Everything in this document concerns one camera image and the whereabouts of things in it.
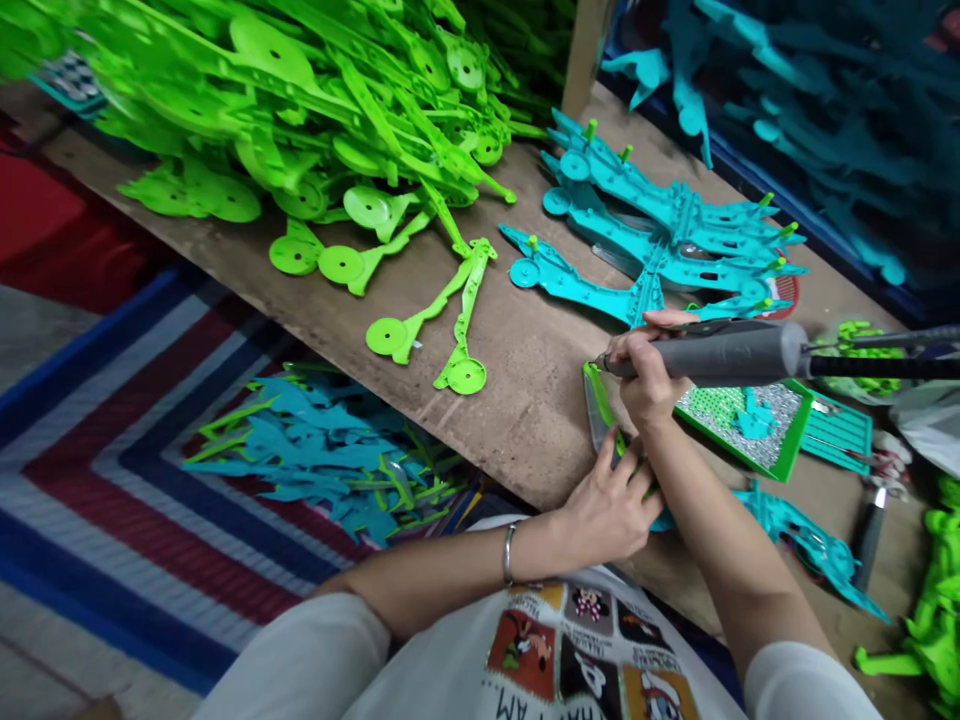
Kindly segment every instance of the wrist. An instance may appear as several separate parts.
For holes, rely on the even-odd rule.
[[[569,535],[562,509],[536,515],[517,525],[510,548],[514,582],[536,582],[578,569],[567,552]]]

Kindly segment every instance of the bracelet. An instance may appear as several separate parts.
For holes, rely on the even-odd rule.
[[[510,571],[510,546],[513,544],[513,534],[517,531],[517,524],[510,523],[507,528],[507,541],[503,544],[503,584],[513,587],[513,573]]]

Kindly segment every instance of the sleeve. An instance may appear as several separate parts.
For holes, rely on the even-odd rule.
[[[743,687],[752,720],[882,720],[849,672],[825,652],[798,642],[767,645]]]
[[[307,600],[254,637],[194,720],[341,718],[380,672],[389,644],[356,595]]]

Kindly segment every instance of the plastic bag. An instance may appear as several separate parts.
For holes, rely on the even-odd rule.
[[[960,381],[933,380],[902,392],[890,419],[914,450],[960,477]]]

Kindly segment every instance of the wooden table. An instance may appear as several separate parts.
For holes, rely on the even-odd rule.
[[[44,110],[49,107],[45,96],[31,86],[0,89],[0,109],[22,123],[26,136],[50,122]],[[653,182],[687,182],[708,203],[744,200],[652,125],[627,113],[599,85],[587,116],[599,120],[599,133],[613,148],[633,145],[633,161]],[[537,234],[589,280],[621,288],[628,287],[629,281],[594,257],[564,223],[543,213],[541,198],[551,184],[533,145],[518,143],[508,148],[493,173],[517,192],[516,205],[507,206],[482,194],[472,208],[455,215],[465,238],[488,237],[499,253],[499,260],[487,270],[469,334],[471,355],[486,365],[488,382],[483,391],[467,397],[433,388],[454,347],[453,324],[459,312],[456,298],[423,328],[419,336],[423,346],[413,351],[409,366],[374,355],[364,341],[374,320],[405,318],[418,312],[453,276],[458,258],[449,250],[438,223],[416,236],[400,256],[385,261],[367,296],[360,299],[319,273],[293,278],[270,265],[267,248],[284,232],[279,214],[266,213],[267,217],[250,225],[160,217],[115,190],[118,184],[138,177],[144,166],[118,161],[73,130],[48,145],[45,152],[184,257],[536,507],[545,510],[560,505],[592,466],[581,365],[606,346],[610,334],[622,328],[598,313],[555,301],[540,290],[515,287],[508,271],[519,253],[500,236],[497,225],[503,222]],[[369,246],[369,239],[361,237],[350,223],[316,229],[328,246]],[[802,299],[793,316],[808,330],[815,331],[849,313],[899,327],[805,247],[793,250],[792,262],[811,269],[802,279]],[[700,450],[731,487],[744,486],[740,470],[711,448]],[[851,536],[863,497],[853,474],[801,455],[788,485],[766,482],[764,487],[788,498],[834,535]],[[916,501],[892,501],[888,508],[870,594],[891,617],[911,610],[928,562],[923,510]],[[706,588],[675,533],[655,537],[625,568],[704,629],[719,634]],[[884,626],[810,582],[802,585],[841,658],[848,658],[857,644],[871,651],[897,647],[902,636],[897,627]],[[906,692],[907,686],[900,680],[855,676],[875,693],[881,709],[895,707],[900,718],[925,716],[919,696]]]

